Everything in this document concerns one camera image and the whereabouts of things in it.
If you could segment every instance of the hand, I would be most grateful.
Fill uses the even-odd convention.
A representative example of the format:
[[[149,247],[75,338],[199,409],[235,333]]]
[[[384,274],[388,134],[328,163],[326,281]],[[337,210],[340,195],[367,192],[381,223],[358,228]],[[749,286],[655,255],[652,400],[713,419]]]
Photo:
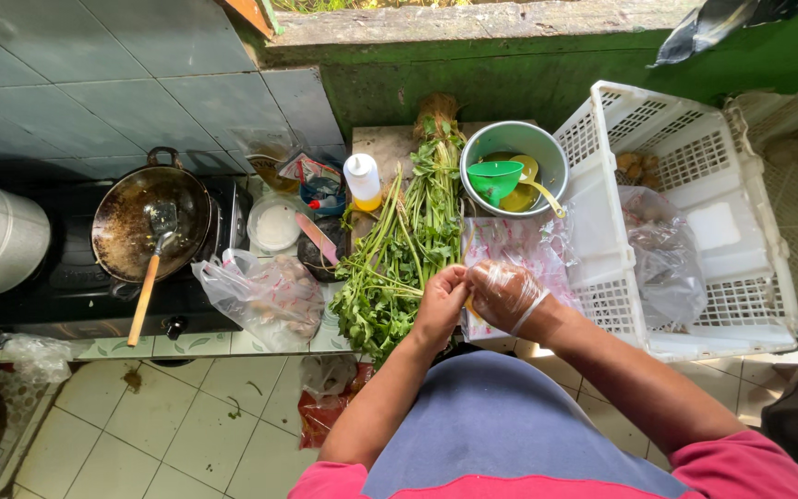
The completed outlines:
[[[424,288],[410,335],[433,355],[445,348],[451,331],[458,325],[460,308],[470,296],[466,272],[463,266],[445,267],[431,277]]]
[[[472,309],[486,323],[541,345],[559,327],[558,316],[566,307],[526,268],[482,260],[466,276],[472,286]]]

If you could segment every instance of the metal bowl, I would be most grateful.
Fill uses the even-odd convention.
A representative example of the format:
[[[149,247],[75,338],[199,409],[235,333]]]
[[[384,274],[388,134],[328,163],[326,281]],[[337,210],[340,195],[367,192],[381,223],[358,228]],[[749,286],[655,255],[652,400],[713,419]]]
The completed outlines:
[[[526,122],[497,122],[477,131],[466,142],[460,155],[460,179],[467,193],[485,210],[505,219],[526,219],[552,210],[542,195],[528,211],[505,211],[488,204],[470,186],[466,169],[477,164],[491,153],[526,154],[538,162],[538,177],[535,178],[546,187],[557,200],[562,199],[568,187],[568,157],[549,133]]]

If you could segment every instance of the green funnel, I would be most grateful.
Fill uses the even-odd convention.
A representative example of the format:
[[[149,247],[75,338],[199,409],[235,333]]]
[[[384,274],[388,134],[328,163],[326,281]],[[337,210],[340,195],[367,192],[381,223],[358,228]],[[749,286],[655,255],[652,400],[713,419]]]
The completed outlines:
[[[524,165],[518,161],[490,161],[466,168],[472,189],[491,206],[497,204],[516,188]]]

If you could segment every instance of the yellow ladle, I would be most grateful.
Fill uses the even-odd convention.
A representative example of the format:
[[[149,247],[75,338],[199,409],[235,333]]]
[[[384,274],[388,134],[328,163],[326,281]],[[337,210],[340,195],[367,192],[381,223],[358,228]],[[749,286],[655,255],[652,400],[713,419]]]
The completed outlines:
[[[535,158],[520,154],[511,158],[510,161],[518,161],[522,164],[522,174],[519,177],[519,183],[535,187],[541,191],[541,194],[547,198],[547,202],[553,208],[553,212],[556,213],[556,216],[563,219],[566,216],[566,212],[562,210],[560,203],[556,201],[556,198],[550,194],[550,191],[548,191],[546,187],[535,181],[535,177],[538,176],[538,162],[535,161]]]

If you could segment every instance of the wok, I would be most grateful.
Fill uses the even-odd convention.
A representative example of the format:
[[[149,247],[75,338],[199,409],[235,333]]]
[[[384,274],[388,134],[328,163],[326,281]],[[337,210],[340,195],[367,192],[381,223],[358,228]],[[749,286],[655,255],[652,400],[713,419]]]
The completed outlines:
[[[156,153],[171,154],[171,164],[159,164]],[[156,240],[152,237],[147,205],[171,201],[177,210],[175,237],[162,248],[156,280],[183,267],[200,249],[211,221],[211,198],[199,180],[183,168],[177,151],[155,147],[146,165],[124,176],[97,207],[91,226],[91,246],[97,262],[114,277],[110,295],[128,282],[143,282]],[[136,292],[127,299],[134,298]]]

